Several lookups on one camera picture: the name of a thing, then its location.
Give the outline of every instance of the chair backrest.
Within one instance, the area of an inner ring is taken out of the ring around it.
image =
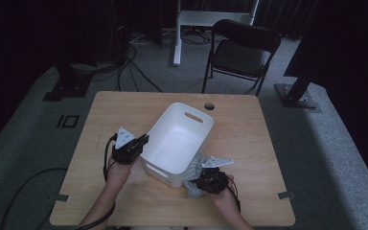
[[[222,19],[212,28],[214,34],[224,35],[238,45],[275,53],[280,46],[281,37],[267,28],[254,27],[229,19]]]

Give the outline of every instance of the white desk leg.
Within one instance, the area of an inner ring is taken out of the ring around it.
[[[177,25],[175,27],[175,49],[174,49],[174,66],[180,65],[181,60],[181,21],[180,21],[180,14],[181,14],[181,0],[177,0]]]
[[[252,10],[250,12],[250,25],[253,25],[253,23],[255,22],[256,10],[258,6],[259,6],[259,0],[253,1]]]

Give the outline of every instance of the black camera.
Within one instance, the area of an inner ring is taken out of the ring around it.
[[[142,152],[143,146],[149,141],[147,134],[137,139],[133,139],[126,145],[116,149],[112,148],[112,159],[122,165],[130,165]]]

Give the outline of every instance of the stand base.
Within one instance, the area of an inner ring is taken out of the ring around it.
[[[318,103],[314,103],[310,96],[309,92],[305,92],[302,99],[298,102],[290,101],[287,97],[289,89],[292,87],[292,84],[281,84],[276,83],[274,87],[277,90],[277,93],[282,101],[283,107],[297,107],[297,108],[307,108],[310,112],[313,113],[321,113],[321,109],[319,108]]]
[[[61,78],[56,82],[55,87],[51,93],[46,93],[43,102],[60,102],[62,98],[84,98],[91,82],[92,75],[77,74],[79,81],[75,88],[64,89],[61,87]]]

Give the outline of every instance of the dark wall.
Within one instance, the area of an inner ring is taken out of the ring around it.
[[[48,68],[120,56],[112,7],[113,0],[0,1],[0,131]]]
[[[0,1],[0,130],[52,64],[27,1]]]
[[[322,0],[286,76],[314,65],[313,82],[327,89],[368,167],[368,1]]]

